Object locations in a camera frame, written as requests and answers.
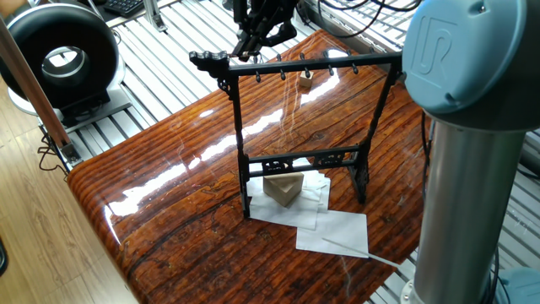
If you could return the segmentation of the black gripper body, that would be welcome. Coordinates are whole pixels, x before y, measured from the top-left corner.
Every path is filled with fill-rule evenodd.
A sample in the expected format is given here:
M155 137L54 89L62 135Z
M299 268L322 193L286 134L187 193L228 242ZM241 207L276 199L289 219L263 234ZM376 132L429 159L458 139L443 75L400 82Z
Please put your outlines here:
M297 4L297 0L233 0L237 36L266 37L275 25L290 21Z

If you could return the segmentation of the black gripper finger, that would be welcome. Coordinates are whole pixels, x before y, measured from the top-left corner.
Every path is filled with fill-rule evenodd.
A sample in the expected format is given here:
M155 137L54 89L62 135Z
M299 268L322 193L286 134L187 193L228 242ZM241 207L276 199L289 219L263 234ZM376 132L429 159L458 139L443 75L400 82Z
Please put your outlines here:
M262 49L262 23L239 23L237 31L238 43L233 55L242 62L247 62Z
M274 30L276 25L271 25L267 20L251 24L251 52L259 52L263 47L276 46L282 42L295 38L297 36L296 28L290 21L283 22L275 34L271 31Z

